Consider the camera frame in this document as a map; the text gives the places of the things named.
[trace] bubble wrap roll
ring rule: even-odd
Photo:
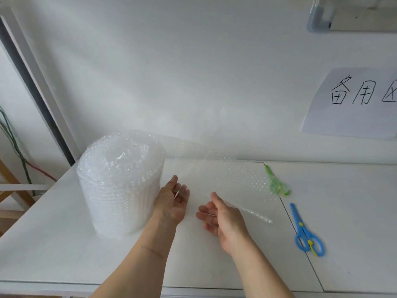
[[[121,238],[146,224],[164,161],[161,143],[139,131],[105,136],[87,148],[77,174],[99,235]]]

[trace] finger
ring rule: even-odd
[[[181,184],[180,183],[176,183],[175,187],[172,189],[172,193],[174,195],[177,194],[177,192],[181,189]]]
[[[214,202],[216,208],[218,209],[225,209],[227,205],[225,202],[216,194],[216,192],[211,193],[211,200]]]
[[[183,197],[186,195],[186,190],[187,190],[187,187],[185,184],[183,184],[179,190],[178,195],[175,197],[175,201],[177,203],[180,203],[183,200]]]
[[[186,194],[183,197],[183,200],[181,201],[182,206],[186,209],[187,207],[187,202],[189,202],[189,198],[190,198],[190,190],[186,189]]]
[[[208,213],[211,215],[218,215],[218,209],[216,209],[216,208],[208,208],[207,206],[199,206],[198,210],[200,212]]]
[[[210,225],[208,223],[203,223],[202,227],[208,232],[212,233],[212,235],[218,236],[218,227],[214,225]]]
[[[164,190],[172,190],[176,183],[178,182],[178,177],[174,175],[171,180],[168,181],[168,183],[162,188]]]
[[[216,206],[215,206],[215,204],[214,204],[213,201],[209,201],[209,202],[206,203],[205,205],[206,205],[208,208],[215,208],[215,209],[216,209]]]
[[[218,226],[218,218],[216,216],[198,211],[196,212],[196,218],[203,222],[207,222],[208,224]]]

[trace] right hand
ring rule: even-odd
[[[229,207],[215,193],[211,193],[211,202],[198,208],[196,217],[204,223],[202,227],[219,237],[223,250],[232,254],[239,240],[251,238],[240,210]]]

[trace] hand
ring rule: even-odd
[[[232,254],[238,240],[251,238],[240,210],[229,207],[215,193],[211,193],[211,202],[200,206],[196,217],[204,221],[202,227],[219,237],[223,250]]]
[[[160,189],[156,200],[154,201],[153,216],[161,215],[171,218],[178,225],[186,213],[186,206],[189,200],[190,190],[186,185],[178,183],[178,177],[174,175],[172,179]]]

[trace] forearm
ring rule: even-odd
[[[294,297],[250,237],[240,238],[231,251],[247,298]]]
[[[123,262],[92,298],[158,298],[176,224],[154,215]]]

